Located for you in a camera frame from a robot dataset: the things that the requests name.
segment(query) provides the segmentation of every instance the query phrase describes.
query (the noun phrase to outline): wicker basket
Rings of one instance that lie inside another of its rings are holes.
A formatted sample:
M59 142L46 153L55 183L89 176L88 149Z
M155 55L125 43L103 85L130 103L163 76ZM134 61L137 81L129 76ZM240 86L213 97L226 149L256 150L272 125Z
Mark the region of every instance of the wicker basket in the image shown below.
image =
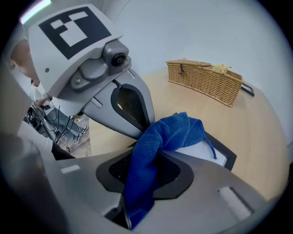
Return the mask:
M203 93L226 106L232 106L243 77L235 72L213 71L209 63L173 60L167 61L169 81Z

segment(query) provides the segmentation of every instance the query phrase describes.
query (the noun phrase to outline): basket handle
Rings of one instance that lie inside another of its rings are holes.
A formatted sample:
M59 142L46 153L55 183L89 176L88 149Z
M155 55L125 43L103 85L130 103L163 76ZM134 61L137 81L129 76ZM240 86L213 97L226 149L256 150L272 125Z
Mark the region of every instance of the basket handle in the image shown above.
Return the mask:
M182 64L180 64L180 69L181 69L181 72L179 72L179 74L181 75L182 73L184 73Z

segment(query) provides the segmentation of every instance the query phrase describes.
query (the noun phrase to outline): microfiber towel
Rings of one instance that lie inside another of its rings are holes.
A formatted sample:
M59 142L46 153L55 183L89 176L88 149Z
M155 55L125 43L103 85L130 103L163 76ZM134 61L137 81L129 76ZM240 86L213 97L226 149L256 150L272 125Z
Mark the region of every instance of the microfiber towel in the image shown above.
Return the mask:
M159 188L155 158L159 149L177 150L205 140L214 159L215 149L207 140L202 122L186 112L153 123L138 139L133 150L125 184L125 205L133 229L154 205L153 192Z

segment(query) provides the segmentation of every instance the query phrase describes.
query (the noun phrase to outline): wooden table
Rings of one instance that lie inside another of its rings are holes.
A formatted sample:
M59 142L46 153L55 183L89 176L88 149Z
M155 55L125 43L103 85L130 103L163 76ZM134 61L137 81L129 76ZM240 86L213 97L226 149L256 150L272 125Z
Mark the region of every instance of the wooden table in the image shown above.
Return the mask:
M175 112L201 119L205 130L236 155L232 172L266 200L284 189L289 157L284 132L272 106L257 88L252 97L240 91L233 107L168 82L168 70L143 77L159 120ZM135 140L90 120L92 155L124 149Z

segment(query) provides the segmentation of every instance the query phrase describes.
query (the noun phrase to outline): basket lid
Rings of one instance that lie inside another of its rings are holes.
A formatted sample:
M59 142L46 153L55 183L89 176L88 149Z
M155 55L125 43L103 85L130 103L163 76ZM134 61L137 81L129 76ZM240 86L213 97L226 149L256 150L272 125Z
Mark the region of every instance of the basket lid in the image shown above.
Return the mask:
M166 63L167 64L186 64L186 65L193 65L196 67L210 67L210 66L212 66L209 63L192 61L192 60L185 60L185 59L171 60L171 61L167 61Z

